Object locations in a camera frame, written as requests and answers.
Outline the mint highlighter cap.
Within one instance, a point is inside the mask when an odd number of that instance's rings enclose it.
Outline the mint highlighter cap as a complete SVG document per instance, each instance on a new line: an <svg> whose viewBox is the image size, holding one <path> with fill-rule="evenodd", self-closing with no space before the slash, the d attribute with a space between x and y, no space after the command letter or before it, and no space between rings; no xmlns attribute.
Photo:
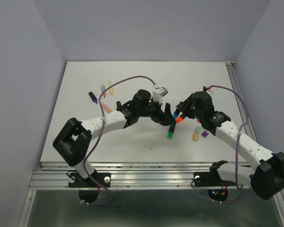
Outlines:
<svg viewBox="0 0 284 227"><path fill-rule="evenodd" d="M201 126L197 126L195 128L195 133L199 134L201 132L201 130L202 130L202 127Z"/></svg>

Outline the gold highlighter cap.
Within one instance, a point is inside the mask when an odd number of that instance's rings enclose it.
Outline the gold highlighter cap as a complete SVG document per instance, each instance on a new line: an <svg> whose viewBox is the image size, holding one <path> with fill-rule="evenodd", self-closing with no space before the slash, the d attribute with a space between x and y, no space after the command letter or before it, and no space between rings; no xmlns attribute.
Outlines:
<svg viewBox="0 0 284 227"><path fill-rule="evenodd" d="M199 140L199 134L194 133L192 139L193 139L193 141L198 141Z"/></svg>

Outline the purple highlighter cap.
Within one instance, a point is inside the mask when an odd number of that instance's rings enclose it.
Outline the purple highlighter cap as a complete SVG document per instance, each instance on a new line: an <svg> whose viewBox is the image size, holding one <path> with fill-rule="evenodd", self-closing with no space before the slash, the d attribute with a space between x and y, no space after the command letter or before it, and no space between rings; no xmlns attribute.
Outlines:
<svg viewBox="0 0 284 227"><path fill-rule="evenodd" d="M208 131L203 131L202 136L203 136L204 138L206 138L208 135L209 135L209 132L208 132Z"/></svg>

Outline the gold pastel highlighter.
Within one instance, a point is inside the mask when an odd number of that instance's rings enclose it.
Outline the gold pastel highlighter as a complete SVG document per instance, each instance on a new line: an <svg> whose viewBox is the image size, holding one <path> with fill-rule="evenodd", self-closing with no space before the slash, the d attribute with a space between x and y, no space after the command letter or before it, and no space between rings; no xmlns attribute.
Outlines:
<svg viewBox="0 0 284 227"><path fill-rule="evenodd" d="M112 112L112 109L110 107L108 107L105 103L101 103L101 104L102 104L102 107L103 107L103 109L106 113Z"/></svg>

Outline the yellow pastel highlighter body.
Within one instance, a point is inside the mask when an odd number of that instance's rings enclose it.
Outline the yellow pastel highlighter body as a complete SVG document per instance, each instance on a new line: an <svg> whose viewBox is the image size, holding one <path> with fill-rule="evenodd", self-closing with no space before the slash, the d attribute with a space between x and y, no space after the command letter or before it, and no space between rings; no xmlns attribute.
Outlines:
<svg viewBox="0 0 284 227"><path fill-rule="evenodd" d="M108 81L108 88L109 88L109 93L112 95L113 94L113 92L114 92L114 88L113 88L113 83L112 83L112 81Z"/></svg>

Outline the peach pastel highlighter body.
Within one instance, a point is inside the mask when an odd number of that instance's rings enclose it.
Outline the peach pastel highlighter body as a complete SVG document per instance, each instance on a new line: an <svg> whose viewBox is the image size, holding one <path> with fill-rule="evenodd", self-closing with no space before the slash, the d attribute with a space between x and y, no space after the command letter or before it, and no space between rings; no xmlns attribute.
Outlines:
<svg viewBox="0 0 284 227"><path fill-rule="evenodd" d="M101 88L101 92L103 93L103 97L106 97L107 93L106 93L106 86L105 86L105 84L101 84L100 88Z"/></svg>

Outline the purple black highlighter body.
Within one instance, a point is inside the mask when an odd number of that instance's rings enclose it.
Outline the purple black highlighter body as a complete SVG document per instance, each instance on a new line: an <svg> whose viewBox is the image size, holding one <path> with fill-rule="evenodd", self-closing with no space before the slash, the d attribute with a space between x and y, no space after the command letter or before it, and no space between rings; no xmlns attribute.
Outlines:
<svg viewBox="0 0 284 227"><path fill-rule="evenodd" d="M91 98L91 100L93 101L93 103L98 104L98 99L97 97L94 95L93 92L89 92L89 97Z"/></svg>

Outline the blue black highlighter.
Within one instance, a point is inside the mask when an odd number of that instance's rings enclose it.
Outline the blue black highlighter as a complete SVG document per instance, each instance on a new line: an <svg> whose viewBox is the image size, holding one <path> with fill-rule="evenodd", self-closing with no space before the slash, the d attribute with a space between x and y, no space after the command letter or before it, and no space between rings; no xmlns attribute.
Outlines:
<svg viewBox="0 0 284 227"><path fill-rule="evenodd" d="M177 119L178 115L179 115L179 113L174 113L174 115L173 115L174 119Z"/></svg>

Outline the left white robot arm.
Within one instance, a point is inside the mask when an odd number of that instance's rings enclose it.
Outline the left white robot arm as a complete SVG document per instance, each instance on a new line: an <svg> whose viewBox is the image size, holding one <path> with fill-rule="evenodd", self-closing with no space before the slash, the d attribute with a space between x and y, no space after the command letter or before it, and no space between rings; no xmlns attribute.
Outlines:
<svg viewBox="0 0 284 227"><path fill-rule="evenodd" d="M96 180L95 169L86 160L90 142L105 133L128 128L141 117L149 117L162 126L174 124L176 121L171 114L170 104L161 109L162 98L167 93L164 87L154 88L151 93L140 89L132 100L105 116L84 121L71 118L54 139L53 147L68 166L79 174L81 183L92 186Z"/></svg>

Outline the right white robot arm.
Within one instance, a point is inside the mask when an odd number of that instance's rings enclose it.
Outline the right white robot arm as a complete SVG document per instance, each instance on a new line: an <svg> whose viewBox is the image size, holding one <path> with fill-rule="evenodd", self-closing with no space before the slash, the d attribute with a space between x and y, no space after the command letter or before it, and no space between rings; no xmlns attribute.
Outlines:
<svg viewBox="0 0 284 227"><path fill-rule="evenodd" d="M239 166L222 160L214 162L208 172L196 179L197 187L223 186L228 182L251 188L257 196L268 200L284 189L284 153L272 152L258 144L223 112L216 111L211 96L205 91L192 93L177 109L225 142L248 163Z"/></svg>

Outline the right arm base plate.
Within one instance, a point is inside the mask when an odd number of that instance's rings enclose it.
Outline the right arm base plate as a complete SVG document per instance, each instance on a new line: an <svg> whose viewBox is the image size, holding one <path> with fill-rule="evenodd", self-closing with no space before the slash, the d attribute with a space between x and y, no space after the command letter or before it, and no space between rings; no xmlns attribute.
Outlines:
<svg viewBox="0 0 284 227"><path fill-rule="evenodd" d="M232 181L222 180L217 173L211 172L194 172L193 187L223 187L223 186L235 186Z"/></svg>

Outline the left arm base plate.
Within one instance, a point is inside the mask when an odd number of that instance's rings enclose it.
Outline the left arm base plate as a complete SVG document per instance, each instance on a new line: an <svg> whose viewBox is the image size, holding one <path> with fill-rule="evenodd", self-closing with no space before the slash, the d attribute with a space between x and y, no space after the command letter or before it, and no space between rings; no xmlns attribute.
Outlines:
<svg viewBox="0 0 284 227"><path fill-rule="evenodd" d="M87 179L82 178L77 172L67 172L66 175L69 178L68 187L70 188L96 188L98 185L94 183L89 177ZM93 173L91 175L99 184L109 188L111 182L111 173Z"/></svg>

